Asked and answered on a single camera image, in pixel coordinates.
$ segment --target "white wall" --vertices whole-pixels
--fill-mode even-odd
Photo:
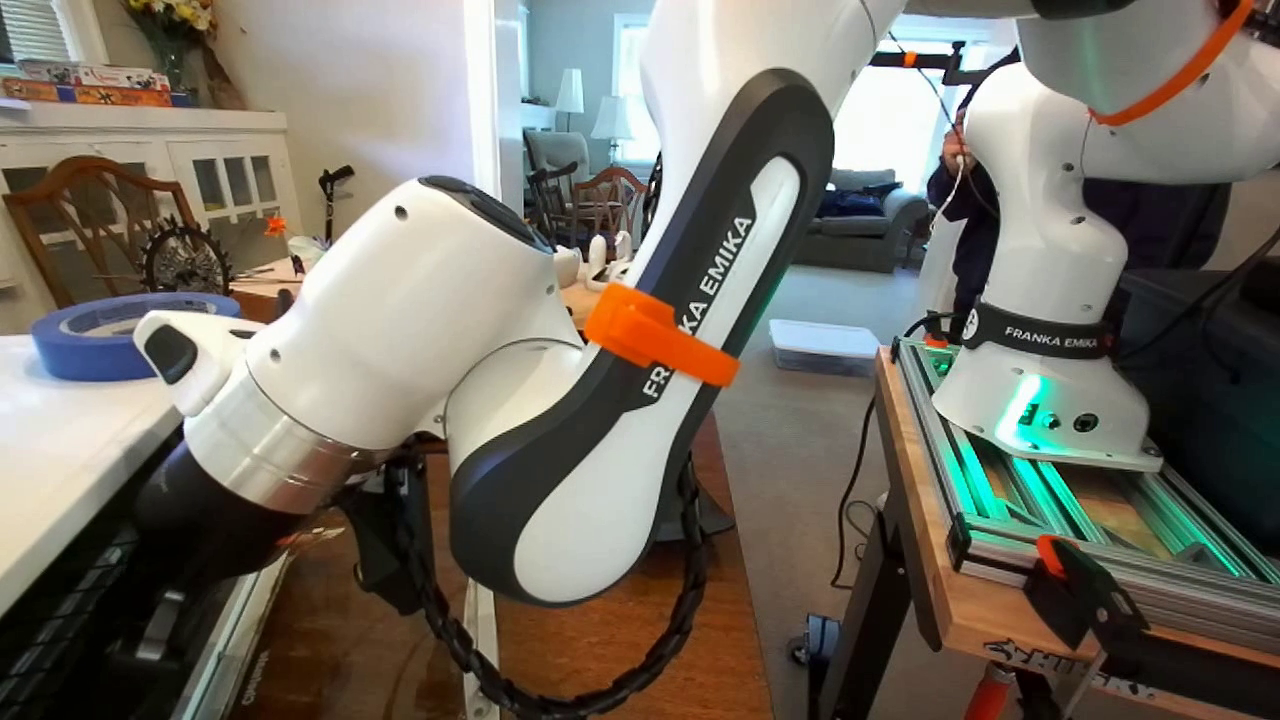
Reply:
[[[216,51],[251,109],[288,111],[305,229],[320,232],[314,180],[339,163],[356,180],[337,202],[337,229],[406,178],[495,193],[491,35],[491,0],[218,0]]]

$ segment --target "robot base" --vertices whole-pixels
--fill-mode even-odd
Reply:
[[[1111,361],[1030,356],[1005,346],[960,350],[930,410],[1008,458],[1158,472],[1146,399]]]

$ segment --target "white robot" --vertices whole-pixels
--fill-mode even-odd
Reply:
[[[142,508],[176,532],[190,519],[176,508],[237,508],[231,532],[269,552],[351,472],[432,430],[446,440],[468,576],[534,604],[610,590],[819,202],[831,111],[901,13],[905,0],[655,0],[644,76],[664,196],[587,339],[558,306],[553,248],[441,178],[375,202],[251,339],[204,317],[148,317],[136,346],[172,383],[184,448]],[[1096,350],[1122,246],[1080,186],[1271,169],[1280,51],[1241,32],[1253,8],[1225,16],[1214,0],[998,13],[1023,16],[1023,67],[983,86],[966,139],[998,189],[1005,235],[934,410],[1020,458],[1153,468],[1146,410]],[[1176,76],[1221,24],[1225,50],[1194,86],[1131,124],[1101,120]]]

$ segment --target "floor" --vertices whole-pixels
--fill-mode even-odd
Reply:
[[[875,339],[890,339],[925,317],[925,289],[916,274],[793,270],[767,317],[858,325]],[[806,677],[793,664],[788,642],[798,637],[806,613],[843,616],[836,584],[852,579],[857,547],[843,552],[843,576],[836,579],[838,540],[831,508],[857,464],[873,382],[857,366],[772,356],[764,320],[743,352],[739,382],[717,403],[717,422],[761,644],[767,653],[772,718],[805,720]],[[852,497],[875,499],[878,491],[882,448],[873,430]],[[928,653],[906,616],[873,718],[963,718],[979,673],[973,659]],[[1107,695],[1091,695],[1080,714],[1146,718]]]

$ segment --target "robotic arm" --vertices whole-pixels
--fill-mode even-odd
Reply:
[[[644,552],[664,475],[788,270],[829,180],[831,111],[901,8],[655,6],[644,76],[664,196],[587,339],[558,308],[553,248],[479,189],[441,178],[370,203],[288,317],[251,339],[197,317],[148,317],[136,346],[186,422],[184,448],[139,499],[142,526],[218,535],[216,556],[244,572],[351,472],[432,430],[446,440],[451,552],[468,576],[534,604],[610,590]],[[1221,24],[1214,6],[1030,8],[1043,20],[1023,24],[1026,67],[992,76],[966,111],[1008,218],[979,327],[934,410],[1008,453],[1143,468],[1155,464],[1143,399],[1096,350],[1122,246],[1084,211],[1084,171],[1221,180],[1271,169],[1280,67],[1271,50],[1232,35],[1214,73],[1166,111],[1096,129],[1086,109],[1122,109],[1158,86],[1158,67]],[[1114,27],[1143,35],[1096,43]]]

